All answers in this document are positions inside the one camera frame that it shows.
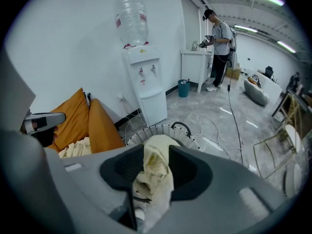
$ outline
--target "white sneakers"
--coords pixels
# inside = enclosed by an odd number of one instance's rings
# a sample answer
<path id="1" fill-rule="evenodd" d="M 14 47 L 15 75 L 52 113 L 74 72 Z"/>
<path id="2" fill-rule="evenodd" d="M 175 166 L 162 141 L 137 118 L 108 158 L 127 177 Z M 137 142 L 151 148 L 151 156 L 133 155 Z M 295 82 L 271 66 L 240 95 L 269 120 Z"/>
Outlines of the white sneakers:
<path id="1" fill-rule="evenodd" d="M 216 91 L 216 86 L 214 86 L 213 84 L 211 84 L 209 87 L 206 87 L 206 90 L 209 91 L 209 92 Z"/>

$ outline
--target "black cable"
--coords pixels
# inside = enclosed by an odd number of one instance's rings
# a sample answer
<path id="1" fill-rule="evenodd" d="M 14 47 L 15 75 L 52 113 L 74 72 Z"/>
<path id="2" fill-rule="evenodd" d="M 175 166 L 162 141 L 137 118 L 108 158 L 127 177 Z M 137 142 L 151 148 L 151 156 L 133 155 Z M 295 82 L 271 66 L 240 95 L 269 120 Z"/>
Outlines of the black cable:
<path id="1" fill-rule="evenodd" d="M 238 130 L 238 125 L 237 125 L 237 122 L 236 122 L 236 119 L 235 119 L 235 115 L 234 115 L 234 112 L 232 110 L 232 106 L 231 106 L 231 101 L 230 101 L 230 91 L 229 91 L 229 103 L 230 103 L 230 109 L 232 111 L 232 114 L 233 114 L 233 117 L 234 117 L 234 121 L 235 121 L 235 124 L 236 124 L 236 129 L 237 129 L 237 133 L 238 133 L 238 140 L 239 140 L 239 147 L 240 147 L 240 158 L 242 160 L 242 165 L 243 164 L 243 155 L 242 155 L 242 144 L 240 143 L 240 135 L 239 135 L 239 130 Z"/>

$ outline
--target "gray floor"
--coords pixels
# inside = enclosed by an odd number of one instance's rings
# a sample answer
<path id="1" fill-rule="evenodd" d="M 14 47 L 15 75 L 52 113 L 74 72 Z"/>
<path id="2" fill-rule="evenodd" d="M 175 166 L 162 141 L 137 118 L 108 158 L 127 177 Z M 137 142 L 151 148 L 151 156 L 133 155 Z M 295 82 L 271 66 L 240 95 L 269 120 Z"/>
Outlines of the gray floor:
<path id="1" fill-rule="evenodd" d="M 259 174 L 256 169 L 253 145 L 273 136 L 280 126 L 279 121 L 271 116 L 280 100 L 275 105 L 270 102 L 265 107 L 253 102 L 245 94 L 243 85 L 243 79 L 245 78 L 245 76 L 241 75 L 239 80 L 232 79 L 230 100 L 240 133 L 243 164 L 252 172 Z M 206 84 L 204 84 L 201 92 L 197 93 L 197 87 L 192 86 L 186 98 L 179 97 L 177 90 L 172 92 L 167 96 L 168 118 L 159 124 L 172 124 L 176 121 L 184 122 L 189 126 L 194 136 L 201 133 L 200 119 L 208 118 L 211 119 L 218 128 L 218 141 L 221 146 L 224 148 L 239 148 L 235 121 L 233 115 L 228 113 L 231 112 L 227 91 L 227 84 L 229 84 L 229 82 L 230 79 L 225 77 L 223 81 L 224 85 L 216 92 L 207 92 L 205 90 Z M 122 137 L 124 136 L 126 125 L 127 123 L 120 128 L 119 133 Z M 212 122 L 204 120 L 202 121 L 202 126 L 203 135 L 212 140 L 217 139 L 217 129 Z M 127 139 L 134 134 L 135 132 L 131 131 L 131 127 L 128 126 L 126 131 Z M 204 152 L 229 158 L 222 149 L 218 148 L 215 142 L 206 139 L 204 136 L 199 136 L 196 139 Z M 277 138 L 270 140 L 268 145 L 273 151 L 276 164 L 279 164 L 290 153 L 286 143 L 281 143 Z M 227 152 L 231 160 L 241 163 L 239 149 L 228 149 Z M 257 145 L 256 153 L 261 174 L 265 177 L 274 169 L 272 158 L 265 144 Z M 287 166 L 293 164 L 295 161 L 299 164 L 301 174 L 304 177 L 307 173 L 307 162 L 305 159 L 305 152 L 302 152 L 299 155 L 293 156 L 285 166 L 270 176 L 267 181 L 275 188 L 282 191 L 285 170 Z"/>

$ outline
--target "ceiling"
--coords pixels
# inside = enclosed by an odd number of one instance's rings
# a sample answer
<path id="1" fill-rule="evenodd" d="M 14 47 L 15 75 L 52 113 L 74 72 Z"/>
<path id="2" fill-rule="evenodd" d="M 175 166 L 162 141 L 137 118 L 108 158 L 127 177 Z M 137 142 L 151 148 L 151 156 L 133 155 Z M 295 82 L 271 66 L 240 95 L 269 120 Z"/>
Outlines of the ceiling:
<path id="1" fill-rule="evenodd" d="M 312 64 L 310 44 L 286 3 L 278 6 L 267 0 L 203 0 L 203 2 L 230 26 L 237 24 L 257 29 L 256 35 L 271 43 L 281 40 L 296 50 L 296 54 L 293 55 L 298 60 Z"/>

